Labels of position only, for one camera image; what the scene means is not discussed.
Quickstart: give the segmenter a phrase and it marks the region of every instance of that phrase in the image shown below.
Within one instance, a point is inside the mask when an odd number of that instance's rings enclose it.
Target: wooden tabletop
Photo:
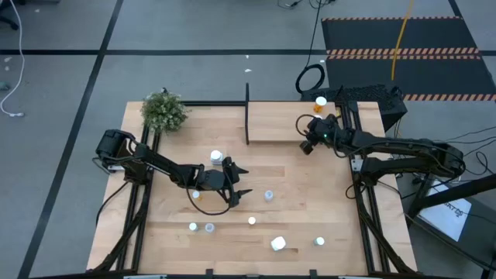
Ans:
[[[122,121],[122,129],[138,137],[143,130],[140,108],[141,102],[128,103]],[[359,103],[359,108],[363,130],[383,136],[377,104]],[[207,216],[193,208],[184,189],[155,172],[139,273],[204,274],[213,268],[215,274],[307,275],[310,269],[320,275],[367,274],[356,202],[344,194],[352,184],[348,160],[324,146],[317,146],[310,156],[295,142],[247,146],[244,113],[244,107],[193,107],[180,131],[162,135],[158,152],[179,164],[204,164],[209,169],[214,168],[209,160],[212,150],[231,156],[250,172],[240,176],[235,189],[253,191],[225,215]],[[122,178],[123,174],[110,176],[104,198],[122,184]],[[381,180],[397,187],[392,175]],[[271,202],[264,200],[267,190],[274,192]],[[416,269],[400,197],[380,185],[375,191],[386,239]],[[129,193],[127,188],[103,210],[88,268],[97,266],[121,236]],[[201,196],[198,206],[205,211],[226,207],[215,192]],[[257,219],[253,226],[248,224],[252,216]],[[200,230],[191,232],[190,222],[199,224]],[[207,222],[215,224],[214,233],[204,230]],[[283,236],[287,246],[274,252],[270,241],[277,236]],[[314,246],[318,236],[325,239],[324,246]],[[134,242],[129,241],[129,248]],[[380,270],[377,246],[371,242]]]

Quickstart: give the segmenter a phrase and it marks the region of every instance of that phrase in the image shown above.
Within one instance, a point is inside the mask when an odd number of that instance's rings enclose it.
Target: white cable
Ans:
[[[26,62],[24,60],[24,54],[22,54],[22,22],[21,22],[21,17],[19,16],[19,13],[17,12],[16,5],[14,5],[14,1],[10,0],[10,3],[12,4],[12,8],[14,9],[15,15],[17,16],[17,21],[19,22],[19,53],[21,54],[22,58],[22,66],[21,66],[21,73],[19,74],[19,80],[17,81],[17,84],[15,87],[2,99],[0,102],[0,109],[2,110],[3,113],[8,114],[10,117],[23,117],[24,113],[23,112],[18,112],[18,113],[11,113],[7,112],[6,110],[3,109],[3,103],[5,100],[7,100],[10,95],[12,95],[17,87],[21,84],[22,81],[22,74],[24,73],[24,63]]]

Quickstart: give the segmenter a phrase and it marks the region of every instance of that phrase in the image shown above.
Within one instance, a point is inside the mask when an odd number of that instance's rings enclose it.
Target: black mat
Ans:
[[[403,19],[326,19],[322,21],[325,47],[334,49],[395,48]],[[401,39],[402,48],[477,47],[457,17],[411,18]]]
[[[371,84],[398,86],[405,96],[426,100],[427,95],[462,95],[458,100],[494,95],[494,86],[484,62],[474,59],[400,59],[396,63],[395,79],[391,82],[392,59],[328,59],[326,61],[330,88],[365,87]]]

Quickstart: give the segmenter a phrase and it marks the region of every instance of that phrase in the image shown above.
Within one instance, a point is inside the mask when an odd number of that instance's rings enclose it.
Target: white paper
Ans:
[[[428,195],[434,195],[447,190],[445,185],[435,186],[429,189]],[[472,206],[464,198],[456,201],[450,201],[443,205],[436,205],[431,208],[425,208],[420,211],[418,217],[422,218],[431,226],[437,228],[453,240],[458,241],[467,220],[467,214]]]

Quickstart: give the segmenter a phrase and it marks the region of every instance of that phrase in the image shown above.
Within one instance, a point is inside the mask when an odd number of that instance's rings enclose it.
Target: white bottle cap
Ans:
[[[199,191],[193,191],[193,194],[191,196],[193,198],[200,198],[200,192]]]
[[[205,224],[205,231],[207,231],[207,233],[213,233],[213,231],[215,231],[214,224],[212,224],[212,223],[206,223]]]
[[[222,159],[222,153],[218,150],[213,150],[210,153],[210,160],[221,160]]]
[[[265,198],[266,202],[268,202],[268,201],[270,202],[274,198],[274,193],[271,190],[266,191],[265,195],[263,197]]]
[[[325,240],[323,237],[317,237],[316,239],[314,239],[313,243],[315,245],[322,246],[322,245],[324,245]]]
[[[327,104],[327,100],[326,100],[326,98],[324,98],[324,97],[321,96],[321,97],[317,97],[317,99],[315,100],[315,103],[317,105],[326,105]]]
[[[272,242],[270,242],[270,245],[272,246],[272,249],[274,249],[274,251],[278,251],[286,246],[286,240],[284,240],[282,236],[278,236],[274,240],[272,240]]]
[[[189,229],[190,229],[192,232],[196,232],[196,231],[198,231],[198,225],[196,225],[196,223],[190,223],[190,224],[189,224]]]

